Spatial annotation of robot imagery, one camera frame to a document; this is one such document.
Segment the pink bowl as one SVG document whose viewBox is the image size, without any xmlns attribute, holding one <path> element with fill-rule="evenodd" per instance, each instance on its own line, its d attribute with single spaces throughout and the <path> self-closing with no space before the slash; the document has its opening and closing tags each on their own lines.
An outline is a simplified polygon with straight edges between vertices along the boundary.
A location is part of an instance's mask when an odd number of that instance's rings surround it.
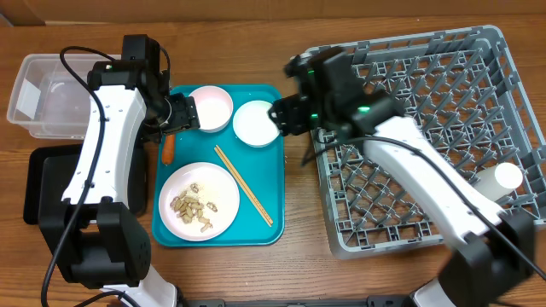
<svg viewBox="0 0 546 307">
<path fill-rule="evenodd" d="M 190 96 L 195 100 L 201 131 L 214 133 L 227 126 L 234 106 L 233 100 L 226 90 L 206 85 L 193 90 Z"/>
</svg>

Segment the white bowl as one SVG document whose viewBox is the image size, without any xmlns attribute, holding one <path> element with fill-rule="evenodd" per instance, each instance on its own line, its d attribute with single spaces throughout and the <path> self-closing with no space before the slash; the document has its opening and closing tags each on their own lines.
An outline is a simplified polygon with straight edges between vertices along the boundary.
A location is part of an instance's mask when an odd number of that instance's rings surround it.
<svg viewBox="0 0 546 307">
<path fill-rule="evenodd" d="M 267 101 L 249 101 L 237 109 L 233 118 L 235 135 L 251 147 L 262 148 L 279 136 L 279 130 L 270 119 L 272 104 Z"/>
</svg>

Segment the pink plate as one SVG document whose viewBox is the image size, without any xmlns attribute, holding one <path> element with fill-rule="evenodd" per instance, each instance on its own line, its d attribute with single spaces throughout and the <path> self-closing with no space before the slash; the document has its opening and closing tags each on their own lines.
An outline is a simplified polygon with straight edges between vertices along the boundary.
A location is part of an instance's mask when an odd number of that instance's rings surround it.
<svg viewBox="0 0 546 307">
<path fill-rule="evenodd" d="M 185 225 L 170 208 L 170 202 L 183 188 L 197 182 L 204 186 L 206 195 L 217 204 L 218 212 L 211 215 L 214 228 L 200 232 L 200 224 Z M 159 195 L 160 218 L 177 238 L 205 241 L 222 234 L 235 221 L 240 207 L 240 193 L 235 179 L 221 166 L 207 162 L 186 165 L 174 171 L 163 184 Z"/>
</svg>

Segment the peanut pile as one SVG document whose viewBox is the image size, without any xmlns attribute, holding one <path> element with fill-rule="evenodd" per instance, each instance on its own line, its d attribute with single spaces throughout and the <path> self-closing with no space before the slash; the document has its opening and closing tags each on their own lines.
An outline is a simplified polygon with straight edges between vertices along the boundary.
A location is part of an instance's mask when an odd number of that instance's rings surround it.
<svg viewBox="0 0 546 307">
<path fill-rule="evenodd" d="M 199 223 L 201 233 L 214 228 L 211 215 L 218 212 L 217 204 L 206 195 L 205 187 L 197 182 L 192 182 L 174 196 L 170 208 L 183 224 Z"/>
</svg>

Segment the white cup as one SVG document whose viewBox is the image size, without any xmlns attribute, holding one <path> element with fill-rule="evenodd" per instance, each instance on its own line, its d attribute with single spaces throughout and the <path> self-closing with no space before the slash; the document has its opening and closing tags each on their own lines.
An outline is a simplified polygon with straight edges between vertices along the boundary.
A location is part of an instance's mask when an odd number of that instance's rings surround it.
<svg viewBox="0 0 546 307">
<path fill-rule="evenodd" d="M 496 201 L 512 193 L 523 182 L 520 168 L 509 162 L 502 162 L 476 174 L 478 181 L 473 187 L 488 200 Z"/>
</svg>

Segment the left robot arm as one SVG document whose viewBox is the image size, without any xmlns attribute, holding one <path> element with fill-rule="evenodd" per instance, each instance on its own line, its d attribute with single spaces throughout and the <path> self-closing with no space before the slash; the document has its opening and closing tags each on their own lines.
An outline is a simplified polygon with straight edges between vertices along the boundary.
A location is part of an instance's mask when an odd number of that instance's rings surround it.
<svg viewBox="0 0 546 307">
<path fill-rule="evenodd" d="M 170 69 L 166 50 L 145 34 L 125 36 L 119 59 L 102 55 L 80 81 L 90 115 L 73 177 L 38 216 L 49 273 L 129 306 L 185 305 L 152 266 L 148 233 L 129 202 L 136 145 L 200 126 L 195 101 L 170 92 Z"/>
</svg>

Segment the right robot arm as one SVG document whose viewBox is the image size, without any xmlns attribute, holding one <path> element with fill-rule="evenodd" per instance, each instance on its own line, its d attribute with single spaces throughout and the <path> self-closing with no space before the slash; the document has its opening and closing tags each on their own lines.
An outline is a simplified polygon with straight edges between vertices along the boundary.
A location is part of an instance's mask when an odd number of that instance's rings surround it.
<svg viewBox="0 0 546 307">
<path fill-rule="evenodd" d="M 367 93 L 342 47 L 296 55 L 284 68 L 296 94 L 268 114 L 283 136 L 332 130 L 332 150 L 345 145 L 383 168 L 433 220 L 451 249 L 439 275 L 398 306 L 486 306 L 533 275 L 535 226 L 526 214 L 507 214 L 471 186 L 427 141 L 394 96 Z"/>
</svg>

